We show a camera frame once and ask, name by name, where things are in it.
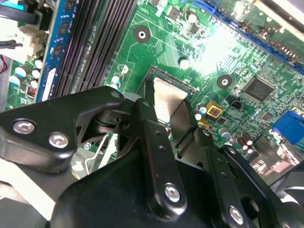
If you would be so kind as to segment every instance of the metal screw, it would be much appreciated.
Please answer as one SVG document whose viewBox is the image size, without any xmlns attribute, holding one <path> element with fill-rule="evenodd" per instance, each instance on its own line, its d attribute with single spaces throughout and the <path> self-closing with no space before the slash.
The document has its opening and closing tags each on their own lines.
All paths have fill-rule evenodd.
<svg viewBox="0 0 304 228">
<path fill-rule="evenodd" d="M 165 186 L 165 193 L 166 196 L 172 201 L 172 202 L 178 202 L 181 198 L 180 192 L 177 190 L 177 188 L 171 184 L 167 184 Z"/>
<path fill-rule="evenodd" d="M 35 130 L 35 125 L 29 121 L 18 121 L 14 123 L 13 129 L 19 134 L 31 134 Z"/>
<path fill-rule="evenodd" d="M 144 101 L 143 104 L 144 104 L 145 106 L 147 106 L 147 107 L 150 107 L 150 104 L 149 104 L 148 102 L 146 102 L 146 101 Z"/>
<path fill-rule="evenodd" d="M 91 147 L 92 147 L 92 145 L 88 142 L 84 145 L 84 149 L 87 150 L 87 151 L 90 150 Z"/>
<path fill-rule="evenodd" d="M 241 213 L 238 211 L 238 209 L 236 209 L 233 206 L 229 207 L 229 213 L 230 216 L 240 225 L 242 225 L 244 223 L 244 219 L 243 216 L 241 215 Z"/>
<path fill-rule="evenodd" d="M 233 149 L 233 148 L 229 148 L 229 151 L 232 153 L 232 154 L 236 154 L 236 151 Z"/>
<path fill-rule="evenodd" d="M 68 145 L 68 138 L 62 133 L 54 133 L 52 134 L 48 142 L 57 148 L 65 148 Z"/>
<path fill-rule="evenodd" d="M 115 97 L 115 98 L 119 98 L 119 94 L 118 94 L 117 92 L 115 92 L 115 91 L 113 91 L 113 92 L 111 93 L 111 95 L 112 95 L 113 97 Z"/>
<path fill-rule="evenodd" d="M 206 131 L 205 129 L 203 130 L 203 132 L 204 132 L 204 134 L 207 135 L 207 136 L 210 135 L 210 133 L 209 133 L 208 131 Z"/>
</svg>

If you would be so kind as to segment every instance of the red wire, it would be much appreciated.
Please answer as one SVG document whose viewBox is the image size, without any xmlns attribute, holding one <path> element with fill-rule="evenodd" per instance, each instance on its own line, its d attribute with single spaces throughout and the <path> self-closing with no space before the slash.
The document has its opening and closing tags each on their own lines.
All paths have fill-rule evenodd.
<svg viewBox="0 0 304 228">
<path fill-rule="evenodd" d="M 1 69 L 1 72 L 2 71 L 4 71 L 4 69 L 5 69 L 5 65 L 6 65 L 6 63 L 5 63 L 5 59 L 4 59 L 4 56 L 3 55 L 1 55 L 1 60 L 2 60 L 2 69 Z"/>
</svg>

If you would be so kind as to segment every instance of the white connector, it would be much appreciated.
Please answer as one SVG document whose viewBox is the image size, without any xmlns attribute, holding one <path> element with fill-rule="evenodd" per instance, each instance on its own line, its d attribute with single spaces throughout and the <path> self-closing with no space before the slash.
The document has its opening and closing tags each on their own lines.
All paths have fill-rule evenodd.
<svg viewBox="0 0 304 228">
<path fill-rule="evenodd" d="M 44 31 L 36 30 L 32 25 L 16 28 L 15 32 L 7 36 L 6 39 L 14 39 L 23 46 L 15 49 L 0 49 L 0 53 L 17 62 L 25 63 L 42 50 L 44 35 Z"/>
</svg>

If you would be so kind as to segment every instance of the yellow capacitor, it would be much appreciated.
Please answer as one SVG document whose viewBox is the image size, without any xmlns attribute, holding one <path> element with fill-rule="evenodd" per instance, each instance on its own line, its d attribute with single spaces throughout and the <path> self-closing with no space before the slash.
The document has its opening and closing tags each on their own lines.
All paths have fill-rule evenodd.
<svg viewBox="0 0 304 228">
<path fill-rule="evenodd" d="M 219 104 L 209 101 L 206 105 L 207 107 L 207 115 L 210 115 L 214 118 L 219 118 L 223 113 L 223 109 L 219 106 Z"/>
</svg>

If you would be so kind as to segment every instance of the blue ram module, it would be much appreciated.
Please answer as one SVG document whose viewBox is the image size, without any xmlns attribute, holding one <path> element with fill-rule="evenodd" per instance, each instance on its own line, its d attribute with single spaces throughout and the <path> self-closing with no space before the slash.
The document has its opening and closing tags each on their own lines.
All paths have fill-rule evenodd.
<svg viewBox="0 0 304 228">
<path fill-rule="evenodd" d="M 196 6 L 198 8 L 201 8 L 208 12 L 209 14 L 215 16 L 216 18 L 223 21 L 225 24 L 229 25 L 230 27 L 234 28 L 238 33 L 242 34 L 244 37 L 255 43 L 257 46 L 261 47 L 263 50 L 268 52 L 269 54 L 273 55 L 277 59 L 281 60 L 286 65 L 290 66 L 292 69 L 294 69 L 296 72 L 300 73 L 301 75 L 304 75 L 304 69 L 300 66 L 300 64 L 292 64 L 289 61 L 289 58 L 285 56 L 284 54 L 281 54 L 280 52 L 276 51 L 273 47 L 270 45 L 264 43 L 259 38 L 255 37 L 249 32 L 244 32 L 242 29 L 240 29 L 237 22 L 234 22 L 233 20 L 226 17 L 224 14 L 219 12 L 215 7 L 209 5 L 208 3 L 204 2 L 203 0 L 196 0 L 192 2 L 193 6 Z"/>
<path fill-rule="evenodd" d="M 36 102 L 48 100 L 57 81 L 71 26 L 78 6 L 77 0 L 58 0 L 50 27 L 44 64 L 39 80 Z"/>
</svg>

